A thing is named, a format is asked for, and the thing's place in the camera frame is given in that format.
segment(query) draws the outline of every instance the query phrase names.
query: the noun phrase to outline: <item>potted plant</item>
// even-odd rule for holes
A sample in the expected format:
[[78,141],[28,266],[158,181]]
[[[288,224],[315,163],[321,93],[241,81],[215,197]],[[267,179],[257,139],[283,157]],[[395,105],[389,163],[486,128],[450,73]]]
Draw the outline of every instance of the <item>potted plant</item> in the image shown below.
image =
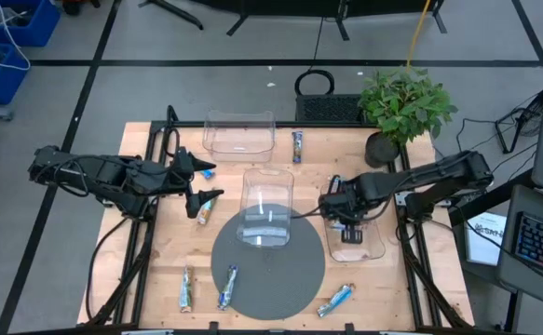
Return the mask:
[[442,124],[457,112],[442,84],[432,84],[428,70],[413,70],[412,75],[377,71],[365,80],[359,107],[366,122],[381,129],[366,141],[364,160],[373,168],[393,161],[402,145],[427,130],[437,138]]

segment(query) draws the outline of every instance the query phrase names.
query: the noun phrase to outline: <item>blue storage bin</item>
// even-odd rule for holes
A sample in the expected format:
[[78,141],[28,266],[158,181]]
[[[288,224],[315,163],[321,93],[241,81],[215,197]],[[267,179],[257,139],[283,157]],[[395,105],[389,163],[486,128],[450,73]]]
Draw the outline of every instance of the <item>blue storage bin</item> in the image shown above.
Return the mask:
[[[21,68],[26,67],[27,63],[12,45],[0,44],[0,49],[5,53],[2,63]],[[0,66],[0,104],[8,104],[12,101],[26,74],[27,71]]]
[[[36,8],[28,25],[8,26],[12,39],[21,47],[45,46],[60,19],[60,12],[49,0],[0,0],[0,5],[2,8],[13,5],[28,5]],[[0,43],[10,43],[3,26],[0,26]]]

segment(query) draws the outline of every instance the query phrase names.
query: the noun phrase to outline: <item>gray floor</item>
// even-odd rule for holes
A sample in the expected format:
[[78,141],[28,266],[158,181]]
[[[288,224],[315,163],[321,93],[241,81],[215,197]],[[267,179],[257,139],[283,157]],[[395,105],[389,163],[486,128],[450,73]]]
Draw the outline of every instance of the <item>gray floor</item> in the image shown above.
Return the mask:
[[[138,8],[123,1],[103,58],[106,60],[310,59],[319,19],[250,17],[233,37],[225,35],[237,19],[184,0],[170,0],[198,16],[198,31],[155,6]],[[113,0],[84,6],[78,18],[63,16],[44,48],[25,48],[33,60],[91,60]],[[543,1],[522,1],[543,46]],[[418,60],[537,60],[510,0],[447,0],[441,34],[426,21],[416,47]],[[351,41],[343,42],[335,23],[325,22],[320,59],[405,59],[417,14],[348,19]],[[270,110],[279,120],[293,120],[293,82],[306,67],[101,67],[76,134],[73,152],[114,154],[128,121],[162,119],[168,104],[182,120],[202,120],[210,110],[257,113]],[[332,72],[336,93],[360,92],[373,68],[323,67]],[[460,112],[442,130],[435,146],[457,152],[455,134],[463,117],[494,120],[543,88],[541,68],[429,68],[443,82]],[[71,121],[87,67],[35,66],[11,103],[11,122],[0,121],[0,312],[45,188],[28,181],[26,168],[34,149],[60,145]],[[304,93],[326,90],[322,78],[303,82]],[[464,149],[494,134],[491,125],[466,124]],[[521,138],[517,151],[537,141]],[[477,148],[491,168],[507,158],[496,141]],[[530,151],[503,165],[495,185],[505,182]],[[494,211],[505,212],[505,206]],[[11,332],[67,328],[75,324],[84,291],[90,253],[96,243],[102,208],[92,199],[58,192],[48,217]],[[478,325],[504,321],[509,294],[466,276]],[[543,334],[543,303],[524,299],[520,331]]]

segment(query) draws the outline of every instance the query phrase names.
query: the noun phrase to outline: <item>round gray platform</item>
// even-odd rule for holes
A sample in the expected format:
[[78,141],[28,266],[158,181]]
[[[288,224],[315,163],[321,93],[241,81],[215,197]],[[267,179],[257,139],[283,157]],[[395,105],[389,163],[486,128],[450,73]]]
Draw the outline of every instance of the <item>round gray platform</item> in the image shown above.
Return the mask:
[[312,302],[325,275],[319,235],[307,219],[292,219],[290,242],[283,248],[256,248],[236,237],[239,214],[222,228],[213,245],[211,273],[218,290],[227,268],[238,266],[230,306],[259,320],[298,314]]

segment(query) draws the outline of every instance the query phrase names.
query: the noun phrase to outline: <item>clear plastic container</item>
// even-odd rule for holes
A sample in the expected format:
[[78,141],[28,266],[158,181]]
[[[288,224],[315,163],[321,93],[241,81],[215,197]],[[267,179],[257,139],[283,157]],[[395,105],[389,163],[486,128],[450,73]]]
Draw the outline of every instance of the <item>clear plastic container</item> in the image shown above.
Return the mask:
[[[335,185],[331,193],[336,192]],[[320,191],[327,193],[329,183],[321,187]],[[380,208],[370,210],[365,217],[371,217],[378,213]],[[385,255],[385,245],[381,240],[381,234],[375,221],[366,221],[352,229],[360,232],[362,242],[360,244],[345,243],[342,241],[342,233],[346,226],[338,220],[324,220],[325,236],[331,257],[339,262],[375,260]]]
[[266,162],[275,147],[275,116],[211,111],[205,119],[203,147],[213,160]]
[[244,173],[240,241],[255,247],[283,247],[290,241],[293,175],[288,171],[251,168]]

